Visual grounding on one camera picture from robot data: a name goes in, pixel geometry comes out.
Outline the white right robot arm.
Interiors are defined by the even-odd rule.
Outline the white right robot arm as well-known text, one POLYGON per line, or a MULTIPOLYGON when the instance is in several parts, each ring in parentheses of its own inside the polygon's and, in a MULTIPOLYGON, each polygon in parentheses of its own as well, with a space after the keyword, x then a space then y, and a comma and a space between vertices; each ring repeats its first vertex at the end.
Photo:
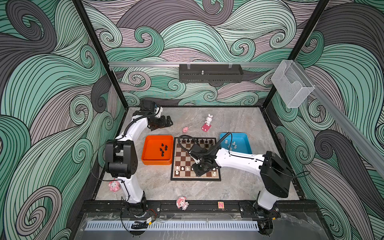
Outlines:
POLYGON ((292 168, 271 151, 253 155, 216 147, 207 150, 195 144, 187 152, 195 161, 192 168, 199 177, 220 168, 238 169, 261 177, 264 188, 258 195, 257 205, 266 211, 272 210, 277 200, 288 197, 295 177, 292 168))

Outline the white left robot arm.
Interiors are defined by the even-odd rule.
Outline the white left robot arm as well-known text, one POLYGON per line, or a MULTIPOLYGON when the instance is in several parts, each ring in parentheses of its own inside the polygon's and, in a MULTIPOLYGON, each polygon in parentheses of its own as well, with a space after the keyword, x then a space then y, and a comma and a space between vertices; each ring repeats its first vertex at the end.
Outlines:
POLYGON ((106 143, 105 171, 121 184, 126 195, 124 197, 126 202, 139 204, 145 198, 145 192, 135 176, 139 162, 135 141, 145 129, 154 131, 172 125, 173 121, 170 116, 136 115, 132 117, 120 138, 109 140, 106 143))

